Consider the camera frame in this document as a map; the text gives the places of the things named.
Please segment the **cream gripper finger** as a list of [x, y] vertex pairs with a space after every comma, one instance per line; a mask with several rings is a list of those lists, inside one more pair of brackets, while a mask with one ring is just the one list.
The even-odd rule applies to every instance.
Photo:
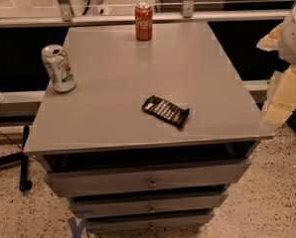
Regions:
[[284, 72], [275, 71], [270, 78], [262, 121], [271, 127], [281, 127], [295, 110], [296, 64], [291, 64]]
[[266, 52], [277, 51], [281, 27], [282, 24], [277, 25], [266, 36], [260, 39], [256, 46]]

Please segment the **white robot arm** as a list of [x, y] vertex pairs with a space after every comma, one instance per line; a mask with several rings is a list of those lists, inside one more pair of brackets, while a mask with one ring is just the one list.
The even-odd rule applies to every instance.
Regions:
[[296, 4], [284, 21], [256, 45], [263, 51], [278, 51], [282, 60], [290, 63], [281, 73], [262, 120], [273, 126], [283, 125], [296, 110]]

